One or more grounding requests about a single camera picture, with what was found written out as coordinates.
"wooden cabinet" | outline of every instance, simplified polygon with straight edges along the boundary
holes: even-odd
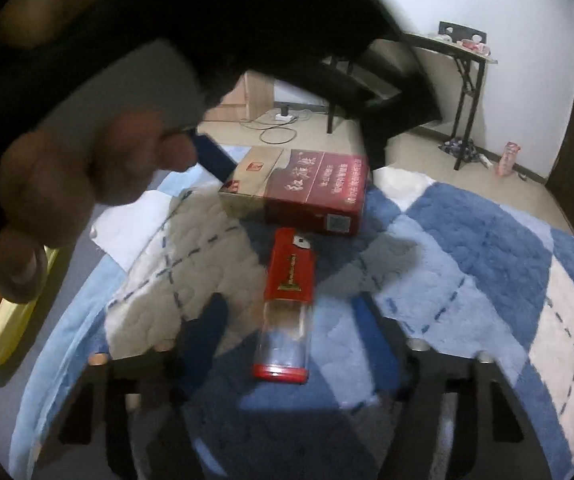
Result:
[[[246,72],[216,108],[205,114],[205,121],[254,120],[273,108],[273,79]]]

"light blue fabric trim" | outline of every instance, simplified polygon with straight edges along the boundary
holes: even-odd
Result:
[[[237,162],[249,151],[248,146],[223,146],[223,149]],[[188,187],[202,184],[199,181],[203,180],[217,182],[202,167],[195,166],[185,173],[168,174],[158,190],[177,196]],[[11,437],[8,472],[14,480],[31,477],[32,450],[49,429],[57,404],[74,386],[73,375],[85,366],[87,356],[77,352],[78,348],[88,331],[98,325],[99,316],[104,316],[104,307],[124,279],[125,271],[110,256],[104,256],[48,337],[27,381]],[[100,335],[105,338],[102,323]]]

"hand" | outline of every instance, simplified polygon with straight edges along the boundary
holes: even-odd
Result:
[[[58,33],[94,0],[10,0],[0,40],[33,48]],[[101,128],[89,159],[61,146],[47,130],[27,132],[0,160],[0,293],[15,303],[35,298],[46,280],[43,246],[76,240],[95,202],[133,202],[157,169],[185,171],[196,162],[185,134],[166,132],[149,110],[120,115]]]

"table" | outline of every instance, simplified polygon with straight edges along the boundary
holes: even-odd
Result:
[[[451,57],[456,63],[456,68],[462,78],[462,86],[460,87],[460,99],[458,101],[458,108],[456,109],[456,118],[453,122],[451,139],[456,137],[456,131],[458,130],[458,124],[460,123],[460,115],[462,114],[462,106],[465,102],[465,95],[468,95],[471,97],[472,101],[471,108],[469,110],[469,117],[467,118],[467,124],[465,126],[465,134],[462,137],[462,145],[465,146],[469,140],[471,127],[473,126],[474,118],[476,117],[476,109],[478,108],[478,101],[480,100],[480,93],[484,83],[484,70],[488,64],[498,64],[497,60],[472,52],[470,49],[457,45],[456,43],[436,40],[429,36],[422,36],[411,32],[406,32],[404,36],[410,45],[423,48],[425,50],[431,50],[432,52],[445,54],[445,56]],[[478,75],[476,76],[475,84],[469,76],[472,62],[478,63]],[[465,150],[460,150],[453,167],[454,170],[460,169],[464,152]]]

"red lighter base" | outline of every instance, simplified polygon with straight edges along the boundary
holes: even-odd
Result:
[[[254,365],[255,378],[275,383],[305,384],[309,378],[307,368],[289,368],[277,365]]]

